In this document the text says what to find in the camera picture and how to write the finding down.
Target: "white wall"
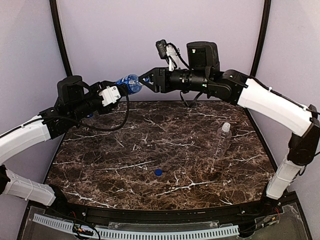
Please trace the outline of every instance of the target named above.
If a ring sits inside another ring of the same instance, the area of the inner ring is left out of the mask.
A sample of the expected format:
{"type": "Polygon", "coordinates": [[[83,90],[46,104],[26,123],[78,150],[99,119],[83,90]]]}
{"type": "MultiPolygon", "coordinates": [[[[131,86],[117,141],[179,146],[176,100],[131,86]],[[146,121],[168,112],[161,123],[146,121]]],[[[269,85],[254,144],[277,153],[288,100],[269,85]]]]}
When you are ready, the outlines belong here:
{"type": "MultiPolygon", "coordinates": [[[[49,1],[0,1],[0,133],[51,107],[65,77],[49,1]]],[[[58,139],[41,143],[5,163],[23,177],[42,182],[58,139]]],[[[0,195],[0,239],[15,240],[27,203],[0,195]]]]}
{"type": "MultiPolygon", "coordinates": [[[[155,43],[180,48],[211,41],[222,70],[249,74],[260,29],[263,0],[59,0],[66,47],[74,74],[94,83],[116,81],[165,67],[155,43]]],[[[188,99],[195,94],[189,93],[188,99]]],[[[179,92],[154,94],[143,88],[131,100],[179,100],[179,92]]]]}
{"type": "MultiPolygon", "coordinates": [[[[257,77],[276,91],[320,110],[320,1],[272,1],[269,25],[257,77]]],[[[254,113],[279,164],[288,149],[291,133],[285,127],[254,113]]],[[[314,239],[320,238],[320,157],[298,177],[296,190],[314,239]]]]}

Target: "brown marble surface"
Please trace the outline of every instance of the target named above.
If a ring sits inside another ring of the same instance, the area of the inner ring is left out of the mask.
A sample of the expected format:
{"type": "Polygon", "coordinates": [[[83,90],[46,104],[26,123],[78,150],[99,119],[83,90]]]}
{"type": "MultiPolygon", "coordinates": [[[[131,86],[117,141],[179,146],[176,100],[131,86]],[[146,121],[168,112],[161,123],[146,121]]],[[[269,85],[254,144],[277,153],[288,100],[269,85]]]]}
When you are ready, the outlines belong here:
{"type": "MultiPolygon", "coordinates": [[[[84,122],[118,125],[125,103],[84,122]]],[[[260,199],[274,170],[243,109],[221,101],[131,102],[115,132],[69,130],[49,171],[69,202],[117,209],[182,210],[260,199]],[[232,138],[223,158],[213,141],[224,122],[232,138]],[[161,176],[155,175],[162,169],[161,176]]]]}

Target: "water bottle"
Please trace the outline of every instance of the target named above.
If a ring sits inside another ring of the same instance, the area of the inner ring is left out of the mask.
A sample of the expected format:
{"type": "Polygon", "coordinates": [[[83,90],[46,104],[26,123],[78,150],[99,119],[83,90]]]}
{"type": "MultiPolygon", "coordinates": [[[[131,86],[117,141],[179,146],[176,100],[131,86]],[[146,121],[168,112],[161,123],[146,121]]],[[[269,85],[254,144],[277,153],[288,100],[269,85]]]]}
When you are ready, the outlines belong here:
{"type": "Polygon", "coordinates": [[[118,81],[116,81],[115,84],[126,84],[129,95],[136,94],[142,89],[142,85],[139,82],[139,77],[135,74],[125,76],[124,78],[121,78],[118,81]]]}
{"type": "Polygon", "coordinates": [[[216,132],[216,137],[214,140],[214,156],[216,158],[222,158],[225,155],[230,145],[231,136],[232,133],[230,131],[230,123],[225,122],[216,132]]]}

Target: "white bottle cap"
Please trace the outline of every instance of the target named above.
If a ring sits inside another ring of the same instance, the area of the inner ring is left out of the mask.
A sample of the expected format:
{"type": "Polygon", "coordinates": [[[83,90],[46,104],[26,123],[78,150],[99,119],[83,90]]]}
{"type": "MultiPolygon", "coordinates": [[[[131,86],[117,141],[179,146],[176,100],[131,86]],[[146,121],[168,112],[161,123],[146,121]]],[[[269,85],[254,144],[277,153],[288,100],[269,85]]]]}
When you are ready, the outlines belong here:
{"type": "Polygon", "coordinates": [[[225,133],[229,132],[230,130],[230,123],[225,122],[222,126],[222,131],[224,131],[225,133]]]}

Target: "black pole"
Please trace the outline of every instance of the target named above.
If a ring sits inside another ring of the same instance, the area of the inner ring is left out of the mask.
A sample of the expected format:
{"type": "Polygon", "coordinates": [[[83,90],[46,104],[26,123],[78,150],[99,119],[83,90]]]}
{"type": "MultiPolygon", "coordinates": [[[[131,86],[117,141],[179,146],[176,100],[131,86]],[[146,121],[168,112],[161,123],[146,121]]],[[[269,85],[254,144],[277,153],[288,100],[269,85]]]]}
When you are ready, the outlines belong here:
{"type": "Polygon", "coordinates": [[[258,37],[258,42],[256,44],[254,59],[251,67],[251,76],[256,76],[262,49],[264,47],[264,42],[266,38],[266,32],[267,32],[267,26],[268,26],[268,20],[269,20],[269,14],[270,14],[270,7],[271,7],[271,0],[265,0],[264,1],[264,7],[263,7],[263,13],[262,13],[262,20],[261,20],[261,26],[260,26],[260,32],[258,37]]]}
{"type": "Polygon", "coordinates": [[[58,42],[63,66],[65,73],[67,77],[72,76],[72,70],[66,50],[66,45],[64,41],[64,37],[62,35],[62,30],[61,30],[61,24],[60,24],[60,19],[59,19],[59,13],[58,13],[58,7],[57,7],[57,0],[49,0],[50,2],[50,8],[51,8],[51,15],[52,15],[52,20],[53,20],[53,26],[54,26],[54,31],[56,35],[56,40],[58,42]]]}

